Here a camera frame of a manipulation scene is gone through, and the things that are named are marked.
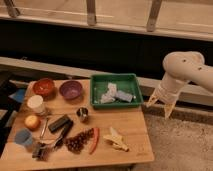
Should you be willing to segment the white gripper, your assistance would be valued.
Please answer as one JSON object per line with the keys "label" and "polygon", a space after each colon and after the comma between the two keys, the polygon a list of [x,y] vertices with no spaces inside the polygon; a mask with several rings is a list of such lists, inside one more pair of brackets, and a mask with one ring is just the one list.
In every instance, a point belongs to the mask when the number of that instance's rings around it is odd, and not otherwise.
{"label": "white gripper", "polygon": [[188,80],[179,80],[177,78],[173,78],[168,73],[165,73],[161,82],[154,90],[154,95],[150,96],[146,106],[150,107],[158,100],[164,102],[165,118],[168,119],[175,107],[175,104],[173,103],[178,100],[181,89],[188,83]]}

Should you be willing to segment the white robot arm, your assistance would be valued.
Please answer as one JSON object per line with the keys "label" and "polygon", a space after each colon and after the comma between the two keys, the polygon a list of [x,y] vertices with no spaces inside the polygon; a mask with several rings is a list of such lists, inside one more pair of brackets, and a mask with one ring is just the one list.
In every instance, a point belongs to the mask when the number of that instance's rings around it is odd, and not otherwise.
{"label": "white robot arm", "polygon": [[213,93],[213,67],[205,64],[200,52],[171,52],[164,57],[163,68],[165,74],[146,106],[150,107],[157,101],[163,102],[165,118],[170,117],[181,89],[189,82]]}

